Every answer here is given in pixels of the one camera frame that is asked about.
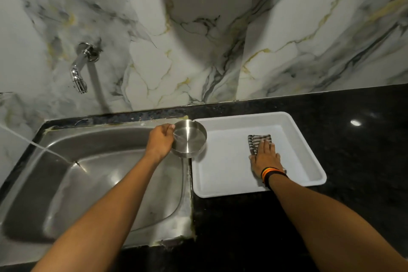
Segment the person's right hand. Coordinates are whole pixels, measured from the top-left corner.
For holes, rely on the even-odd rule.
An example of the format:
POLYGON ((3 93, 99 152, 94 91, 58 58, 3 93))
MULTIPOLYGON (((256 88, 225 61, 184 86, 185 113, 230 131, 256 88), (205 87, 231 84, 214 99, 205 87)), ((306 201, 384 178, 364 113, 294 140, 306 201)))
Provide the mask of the person's right hand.
POLYGON ((283 166, 281 164, 280 154, 276 153, 274 143, 269 143, 266 140, 262 140, 258 146, 258 152, 256 157, 257 157, 257 170, 252 171, 258 178, 261 178, 261 172, 266 167, 275 167, 281 171, 284 171, 283 166))

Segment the stainless steel sink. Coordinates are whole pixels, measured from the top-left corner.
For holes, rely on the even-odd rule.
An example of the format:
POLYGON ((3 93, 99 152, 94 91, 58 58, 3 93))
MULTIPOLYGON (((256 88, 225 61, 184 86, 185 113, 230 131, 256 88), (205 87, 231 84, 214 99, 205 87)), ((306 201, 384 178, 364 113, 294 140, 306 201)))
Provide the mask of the stainless steel sink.
MULTIPOLYGON (((180 119, 50 130, 16 168, 0 202, 0 267, 38 261, 142 158, 149 132, 180 119)), ((194 236, 189 163, 169 153, 155 170, 123 245, 171 245, 194 236)))

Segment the person's right forearm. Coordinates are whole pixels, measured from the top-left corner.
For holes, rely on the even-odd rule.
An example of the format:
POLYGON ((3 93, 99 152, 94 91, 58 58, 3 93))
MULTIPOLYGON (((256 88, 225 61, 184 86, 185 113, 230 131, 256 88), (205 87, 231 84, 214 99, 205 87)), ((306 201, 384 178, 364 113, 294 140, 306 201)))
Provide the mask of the person's right forearm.
POLYGON ((408 260, 344 204, 279 174, 269 186, 320 272, 408 272, 408 260))

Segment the striped grey cloth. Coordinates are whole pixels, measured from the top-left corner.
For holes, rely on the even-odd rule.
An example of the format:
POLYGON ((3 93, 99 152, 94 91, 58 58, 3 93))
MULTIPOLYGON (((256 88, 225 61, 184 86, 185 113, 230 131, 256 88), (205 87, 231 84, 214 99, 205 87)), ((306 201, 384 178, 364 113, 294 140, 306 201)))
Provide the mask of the striped grey cloth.
POLYGON ((248 146, 251 155, 257 155, 258 146, 262 140, 272 143, 271 135, 248 135, 248 146))

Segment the round steel bowl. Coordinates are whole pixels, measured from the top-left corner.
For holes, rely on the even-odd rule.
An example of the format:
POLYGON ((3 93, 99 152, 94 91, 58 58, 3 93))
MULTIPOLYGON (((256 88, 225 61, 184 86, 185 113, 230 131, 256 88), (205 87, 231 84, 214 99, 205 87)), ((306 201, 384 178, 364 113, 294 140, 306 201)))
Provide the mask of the round steel bowl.
POLYGON ((199 156, 207 144, 205 127, 195 120, 180 120, 174 124, 171 151, 181 159, 199 156))

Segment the person's left hand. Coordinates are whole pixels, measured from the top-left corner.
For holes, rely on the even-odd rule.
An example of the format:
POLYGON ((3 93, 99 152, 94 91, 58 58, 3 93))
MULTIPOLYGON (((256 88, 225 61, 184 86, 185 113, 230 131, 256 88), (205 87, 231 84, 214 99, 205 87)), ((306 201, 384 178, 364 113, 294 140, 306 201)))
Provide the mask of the person's left hand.
POLYGON ((173 141, 174 135, 164 135, 162 125, 156 126, 149 133, 145 156, 155 164, 159 164, 170 152, 173 141))

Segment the person's left forearm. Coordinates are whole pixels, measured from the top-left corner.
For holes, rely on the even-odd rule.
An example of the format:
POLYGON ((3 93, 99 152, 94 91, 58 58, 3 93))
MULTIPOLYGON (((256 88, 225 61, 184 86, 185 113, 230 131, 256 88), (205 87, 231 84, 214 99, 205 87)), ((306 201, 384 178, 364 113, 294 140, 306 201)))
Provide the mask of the person's left forearm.
POLYGON ((135 221, 150 179, 164 157, 146 152, 134 168, 86 211, 31 272, 106 272, 135 221))

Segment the multicoloured thread wristband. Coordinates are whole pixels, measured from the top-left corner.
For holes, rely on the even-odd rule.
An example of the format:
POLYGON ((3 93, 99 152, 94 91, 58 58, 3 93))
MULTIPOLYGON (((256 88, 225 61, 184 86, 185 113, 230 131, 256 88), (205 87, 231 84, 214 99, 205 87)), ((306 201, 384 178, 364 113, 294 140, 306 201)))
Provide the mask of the multicoloured thread wristband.
POLYGON ((269 184, 269 178, 274 175, 274 174, 278 174, 278 175, 282 175, 286 178, 288 178, 287 174, 285 171, 281 171, 275 167, 266 167, 263 169, 263 171, 261 172, 261 179, 262 182, 264 184, 265 187, 267 187, 269 190, 272 190, 270 184, 269 184))

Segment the chrome wall tap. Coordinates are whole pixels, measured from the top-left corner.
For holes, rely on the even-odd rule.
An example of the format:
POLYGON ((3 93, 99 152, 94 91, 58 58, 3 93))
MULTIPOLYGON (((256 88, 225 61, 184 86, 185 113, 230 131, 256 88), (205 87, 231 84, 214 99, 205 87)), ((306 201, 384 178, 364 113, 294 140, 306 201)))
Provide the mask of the chrome wall tap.
POLYGON ((88 42, 80 42, 76 49, 77 57, 70 67, 70 76, 75 90, 79 94, 88 92, 88 87, 84 81, 81 70, 89 62, 96 62, 99 59, 100 50, 88 42))

